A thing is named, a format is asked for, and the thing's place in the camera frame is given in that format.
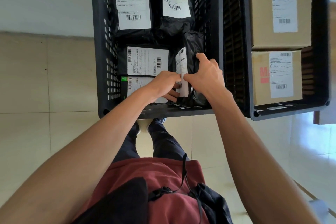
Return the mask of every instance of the red shirt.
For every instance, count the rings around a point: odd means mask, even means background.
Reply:
[[[187,161],[185,167],[191,188],[194,188],[198,183],[205,183],[198,161]],[[149,193],[163,186],[176,190],[182,182],[182,161],[168,158],[132,158],[112,163],[99,181],[91,198],[83,205],[76,218],[105,195],[135,177],[143,177],[146,180]],[[197,201],[188,196],[188,192],[189,189],[184,181],[182,188],[178,192],[163,195],[156,201],[149,202],[148,223],[198,224],[200,213]],[[209,223],[204,210],[201,223]]]

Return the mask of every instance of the black plastic crate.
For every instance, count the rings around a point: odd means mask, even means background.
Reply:
[[[114,36],[109,31],[111,7],[109,0],[92,0],[94,43],[98,91],[98,113],[102,118],[121,102],[120,83],[117,76],[117,53]],[[205,34],[205,53],[215,59],[223,69],[223,15],[222,0],[195,0],[197,31]],[[139,118],[160,118],[213,113],[210,107],[188,108],[168,104],[151,104]]]
[[[302,49],[303,99],[254,106],[250,0],[223,0],[225,85],[246,117],[265,120],[329,105],[328,2],[312,0],[312,46]]]

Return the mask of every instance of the package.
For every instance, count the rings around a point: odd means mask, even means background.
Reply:
[[[176,73],[181,74],[181,88],[176,89],[180,93],[177,103],[184,106],[206,106],[208,101],[203,94],[193,89],[190,83],[183,79],[186,73],[196,73],[200,61],[196,58],[197,53],[204,52],[204,35],[200,32],[189,31],[182,35],[182,46],[175,56]]]
[[[186,33],[193,28],[193,0],[152,0],[155,35],[159,39]]]
[[[150,0],[110,0],[111,34],[123,40],[150,42],[152,9]]]
[[[161,71],[168,71],[169,60],[170,63],[173,60],[173,57],[169,59],[170,53],[166,47],[148,44],[118,48],[118,75],[157,76]]]
[[[301,51],[252,52],[254,105],[302,99]]]
[[[122,76],[121,77],[121,99],[129,97],[137,89],[149,84],[153,77],[135,77],[135,76]],[[155,104],[165,104],[168,100],[161,97],[158,98]]]
[[[312,0],[251,0],[253,50],[311,45]]]

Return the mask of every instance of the black plastic bag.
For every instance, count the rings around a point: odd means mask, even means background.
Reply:
[[[173,71],[174,52],[164,45],[126,44],[117,48],[118,75],[155,77]]]
[[[185,72],[189,74],[197,73],[200,67],[200,61],[196,58],[196,54],[204,52],[204,35],[191,30],[182,35],[181,46],[183,46],[183,48],[179,49],[175,56],[175,72],[182,74]],[[181,85],[180,94],[182,97],[177,99],[178,104],[188,107],[208,105],[205,96],[193,89],[190,83],[182,80]]]
[[[110,0],[110,32],[117,41],[151,43],[153,35],[150,0]]]
[[[152,0],[156,4],[154,32],[159,39],[186,33],[193,29],[195,15],[194,0]]]

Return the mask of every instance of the barcode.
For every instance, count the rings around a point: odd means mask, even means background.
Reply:
[[[132,91],[132,78],[128,78],[128,91]]]
[[[290,56],[291,56],[290,52],[280,53],[280,57],[290,57]]]
[[[156,69],[161,70],[161,57],[156,57]]]
[[[135,14],[135,15],[126,15],[126,20],[140,20],[141,19],[141,14]]]
[[[132,62],[132,49],[128,48],[128,62]]]
[[[171,4],[168,4],[168,6],[169,6],[170,9],[181,10],[181,6],[180,5],[171,5]]]
[[[277,84],[276,88],[277,89],[287,89],[287,84]]]
[[[279,19],[280,24],[291,24],[291,19]]]

